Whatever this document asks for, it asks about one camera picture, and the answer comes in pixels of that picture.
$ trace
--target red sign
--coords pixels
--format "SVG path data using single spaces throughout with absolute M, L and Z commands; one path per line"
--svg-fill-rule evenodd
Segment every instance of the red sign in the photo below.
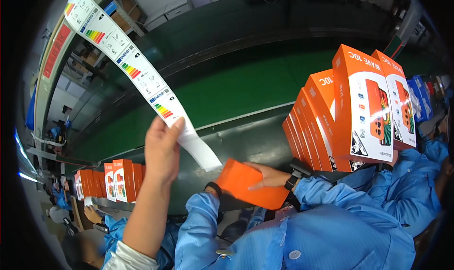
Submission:
M 49 51 L 49 55 L 47 57 L 46 66 L 44 67 L 43 75 L 47 78 L 50 78 L 50 73 L 54 68 L 55 61 L 60 53 L 61 47 L 65 43 L 66 38 L 71 33 L 71 30 L 63 24 L 61 26 L 60 31 L 55 35 L 55 41 L 52 45 L 52 48 Z

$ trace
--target energy efficiency scale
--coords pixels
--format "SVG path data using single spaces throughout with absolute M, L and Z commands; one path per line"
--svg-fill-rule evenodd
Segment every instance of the energy efficiency scale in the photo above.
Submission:
M 170 127 L 179 117 L 186 120 L 178 143 L 206 171 L 221 162 L 197 135 L 181 103 L 153 65 L 93 0 L 68 0 L 65 18 L 73 30 L 104 52 L 133 82 L 149 105 Z

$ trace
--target row of orange boxes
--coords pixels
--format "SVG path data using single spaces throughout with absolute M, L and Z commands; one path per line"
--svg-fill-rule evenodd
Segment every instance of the row of orange boxes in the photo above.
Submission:
M 313 170 L 353 172 L 415 146 L 402 67 L 373 56 L 341 45 L 334 69 L 309 76 L 283 122 L 293 156 Z
M 78 170 L 74 176 L 77 198 L 104 197 L 112 201 L 134 202 L 145 176 L 145 166 L 131 160 L 104 164 L 104 172 Z

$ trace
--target white sleeve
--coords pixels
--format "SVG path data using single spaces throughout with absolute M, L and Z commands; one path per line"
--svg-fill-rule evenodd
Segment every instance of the white sleeve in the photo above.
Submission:
M 117 251 L 104 265 L 103 270 L 157 270 L 155 259 L 133 250 L 122 241 L 117 242 Z

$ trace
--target white label strip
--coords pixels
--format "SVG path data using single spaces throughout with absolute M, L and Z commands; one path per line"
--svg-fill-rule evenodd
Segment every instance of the white label strip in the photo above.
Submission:
M 69 0 L 65 7 L 65 18 L 75 32 L 117 64 L 168 126 L 178 117 L 185 118 L 186 125 L 178 143 L 203 169 L 211 171 L 221 166 L 213 150 L 197 135 L 172 89 L 102 8 L 93 0 Z

